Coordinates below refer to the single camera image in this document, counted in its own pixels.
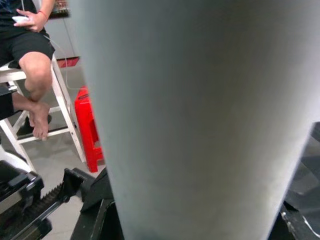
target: white ladder stool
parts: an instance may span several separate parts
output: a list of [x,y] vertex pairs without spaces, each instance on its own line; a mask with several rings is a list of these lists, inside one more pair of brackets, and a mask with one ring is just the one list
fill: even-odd
[[[0,67],[0,84],[9,83],[9,85],[16,85],[18,93],[22,94],[18,84],[16,84],[15,82],[26,79],[26,75],[23,71],[19,69],[12,69],[12,68],[9,68],[8,66],[9,64],[6,64]],[[52,62],[51,62],[51,73],[52,73],[52,90],[58,102],[58,106],[50,108],[49,113],[61,111],[66,123],[66,127],[50,130],[48,133],[48,137],[69,132],[71,134],[76,150],[79,154],[80,160],[82,162],[85,162],[86,157],[84,155],[80,138],[78,137],[78,134],[74,125],[75,123],[77,126],[77,129],[79,129],[77,118],[76,118],[76,112],[71,102],[70,95],[68,93],[67,87],[65,85],[63,76],[61,74],[61,71],[55,56],[53,56]],[[25,122],[27,115],[28,115],[28,112],[23,111],[13,126],[10,124],[8,119],[1,120],[0,127],[4,131],[7,138],[9,139],[15,151],[18,154],[20,154],[22,157],[24,157],[28,165],[32,168],[33,171],[35,171],[35,168],[22,144],[37,140],[37,138],[35,138],[34,136],[30,136],[30,137],[17,136],[17,132],[19,128],[22,126],[22,124]]]

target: tiled floor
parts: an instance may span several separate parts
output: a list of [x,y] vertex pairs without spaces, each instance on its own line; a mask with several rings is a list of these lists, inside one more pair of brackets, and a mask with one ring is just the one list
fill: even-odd
[[[62,69],[62,74],[65,76],[65,68]],[[84,85],[84,78],[81,69],[81,61],[74,67],[70,67],[67,73],[68,85],[70,88],[70,97],[74,100],[78,88]],[[52,93],[48,94],[44,101],[50,103],[51,106],[56,106],[55,98]],[[64,125],[64,120],[60,112],[52,115],[50,128],[61,127]],[[12,149],[12,146],[6,140],[5,135],[1,133],[3,147]],[[41,175],[44,182],[42,194],[50,191],[63,180],[64,169],[79,168],[89,173],[85,163],[82,163],[78,157],[77,150],[73,144],[69,133],[64,133],[50,137],[47,141],[32,141],[24,144],[34,167],[38,174]],[[104,165],[99,166],[99,172],[104,168]],[[71,200],[59,207],[49,219],[52,223],[52,231],[44,238],[44,240],[69,240],[73,232],[75,224],[78,220],[79,211],[82,207],[82,202],[77,197],[72,197]]]

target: person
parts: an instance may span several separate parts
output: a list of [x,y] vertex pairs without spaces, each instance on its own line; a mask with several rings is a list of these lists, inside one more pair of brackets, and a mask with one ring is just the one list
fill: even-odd
[[[32,133],[42,140],[48,135],[50,107],[41,99],[52,86],[51,60],[55,51],[45,38],[49,35],[44,26],[54,4],[55,0],[42,0],[37,12],[32,0],[0,0],[0,67],[12,61],[9,67],[24,71],[29,97],[13,93],[13,107],[29,111]],[[15,23],[14,16],[29,20]]]

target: gray cylinder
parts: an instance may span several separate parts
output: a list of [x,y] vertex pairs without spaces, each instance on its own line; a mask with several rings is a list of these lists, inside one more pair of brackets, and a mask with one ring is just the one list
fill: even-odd
[[316,120],[319,0],[71,0],[126,240],[265,240]]

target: stool leg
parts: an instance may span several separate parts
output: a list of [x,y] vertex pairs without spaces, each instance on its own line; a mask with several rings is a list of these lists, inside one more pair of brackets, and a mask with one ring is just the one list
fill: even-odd
[[60,67],[59,67],[55,57],[52,58],[52,67],[53,67],[54,73],[56,75],[56,78],[58,80],[58,83],[60,85],[61,91],[62,91],[62,93],[64,95],[64,99],[66,101],[67,109],[68,109],[69,113],[71,114],[72,120],[75,122],[75,125],[76,125],[77,129],[79,129],[79,124],[78,124],[78,121],[77,121],[76,111],[75,111],[74,105],[71,103],[71,98],[70,98],[69,92],[67,90],[67,86],[65,84],[64,78],[63,78],[61,70],[60,70]]
[[81,144],[80,144],[80,141],[79,141],[79,138],[78,138],[78,135],[76,133],[76,129],[75,129],[75,126],[72,122],[72,119],[70,117],[70,114],[69,114],[69,111],[68,111],[68,108],[67,108],[67,104],[65,102],[65,98],[64,98],[64,95],[62,93],[62,90],[61,90],[61,87],[58,83],[58,79],[57,79],[57,76],[53,70],[53,67],[51,67],[51,72],[52,72],[52,89],[53,89],[53,92],[55,94],[55,97],[56,97],[56,100],[59,104],[59,107],[60,107],[60,110],[63,114],[63,117],[64,117],[64,120],[65,120],[65,123],[70,131],[70,134],[71,134],[71,137],[73,139],[73,142],[74,142],[74,145],[76,147],[76,150],[78,151],[78,154],[79,154],[79,157],[81,159],[81,162],[85,162],[86,161],[86,157],[84,155],[84,151],[81,147]]
[[0,121],[0,126],[2,128],[2,130],[4,131],[5,135],[7,136],[7,138],[9,139],[10,143],[12,144],[14,150],[20,154],[22,157],[25,158],[26,163],[30,166],[30,168],[32,169],[32,171],[36,171],[34,165],[32,164],[32,162],[30,161],[29,156],[26,153],[25,148],[18,143],[18,137],[16,135],[16,133],[14,132],[13,127],[11,126],[10,122],[8,119],[4,119]]

